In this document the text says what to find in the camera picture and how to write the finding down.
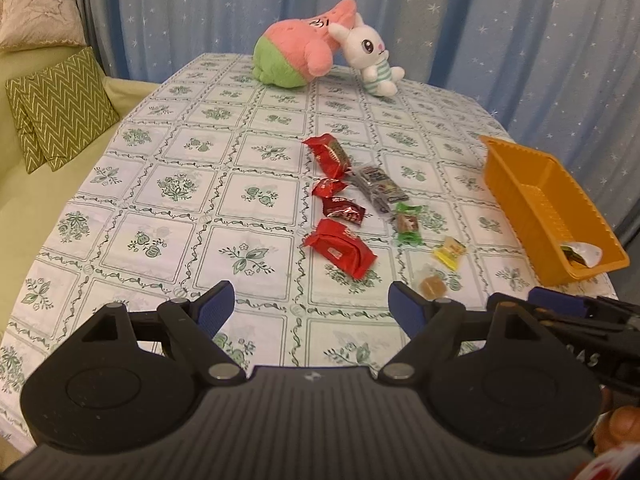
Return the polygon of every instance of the white tablecloth with green pattern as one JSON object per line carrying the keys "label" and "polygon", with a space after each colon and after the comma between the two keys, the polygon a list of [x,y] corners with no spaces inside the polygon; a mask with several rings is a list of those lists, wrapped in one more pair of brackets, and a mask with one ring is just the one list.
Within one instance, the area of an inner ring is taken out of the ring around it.
{"label": "white tablecloth with green pattern", "polygon": [[[475,101],[412,81],[379,99],[344,67],[287,91],[258,83],[251,68],[249,56],[189,63],[125,118],[64,208],[0,349],[0,430],[18,449],[32,445],[18,402],[25,379],[110,301],[151,310],[230,280],[236,310],[216,342],[247,371],[378,370],[407,342],[389,315],[388,286],[411,283],[445,235],[468,248],[458,272],[444,277],[450,296],[469,308],[496,291],[526,297],[537,284],[482,180],[478,135],[508,134]],[[322,218],[311,196],[322,174],[300,141],[325,132],[354,162],[382,166],[423,206],[425,243],[400,248],[360,192],[344,191],[368,208],[353,230],[378,256],[360,282],[301,245]],[[613,294],[605,276],[563,290]]]}

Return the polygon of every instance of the green chevron pillow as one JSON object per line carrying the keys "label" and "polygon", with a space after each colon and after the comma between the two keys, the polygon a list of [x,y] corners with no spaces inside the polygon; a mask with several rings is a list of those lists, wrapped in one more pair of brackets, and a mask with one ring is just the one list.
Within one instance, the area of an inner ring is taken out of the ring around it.
{"label": "green chevron pillow", "polygon": [[9,99],[9,106],[11,107],[11,114],[14,116],[15,131],[18,133],[20,147],[24,155],[24,165],[27,168],[27,173],[33,173],[47,159],[44,158],[33,124],[24,110],[24,106],[22,106],[21,94],[18,91],[20,86],[18,79],[8,79],[4,86]]}
{"label": "green chevron pillow", "polygon": [[53,171],[120,120],[100,82],[91,47],[21,77],[18,93]]}

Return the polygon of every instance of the orange basket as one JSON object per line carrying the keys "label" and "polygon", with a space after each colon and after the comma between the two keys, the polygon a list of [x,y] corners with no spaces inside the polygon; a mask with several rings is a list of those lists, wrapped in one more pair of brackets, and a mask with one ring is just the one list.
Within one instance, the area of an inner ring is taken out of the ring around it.
{"label": "orange basket", "polygon": [[[629,257],[605,219],[554,156],[493,137],[480,139],[489,149],[484,180],[542,285],[588,280],[629,265]],[[598,246],[602,259],[591,268],[569,262],[560,242]]]}

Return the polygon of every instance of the dark red candy wrapper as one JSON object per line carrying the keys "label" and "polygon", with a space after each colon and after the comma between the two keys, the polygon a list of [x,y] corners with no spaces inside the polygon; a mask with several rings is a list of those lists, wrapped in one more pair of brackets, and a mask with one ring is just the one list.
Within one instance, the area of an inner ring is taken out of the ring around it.
{"label": "dark red candy wrapper", "polygon": [[341,196],[322,199],[322,214],[329,218],[344,218],[349,222],[360,225],[364,218],[365,209],[351,200]]}
{"label": "dark red candy wrapper", "polygon": [[341,178],[351,167],[349,156],[331,134],[311,137],[302,143],[311,148],[320,168],[329,178]]}
{"label": "dark red candy wrapper", "polygon": [[347,185],[336,178],[324,178],[316,184],[311,194],[320,198],[327,198],[341,192],[345,187]]}
{"label": "dark red candy wrapper", "polygon": [[365,272],[377,258],[358,235],[330,218],[319,221],[318,227],[305,238],[303,245],[313,247],[355,280],[364,278]]}

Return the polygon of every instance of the sofa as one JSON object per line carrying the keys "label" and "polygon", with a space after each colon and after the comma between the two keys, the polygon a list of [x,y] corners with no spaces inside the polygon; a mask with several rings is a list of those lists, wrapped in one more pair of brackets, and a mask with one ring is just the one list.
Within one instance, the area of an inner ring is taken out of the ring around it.
{"label": "sofa", "polygon": [[[27,174],[4,83],[59,63],[79,50],[56,46],[0,53],[0,336],[25,276],[65,203],[100,159],[119,125],[106,130],[60,170],[51,171],[45,164]],[[158,87],[107,76],[102,84],[120,118]]]}

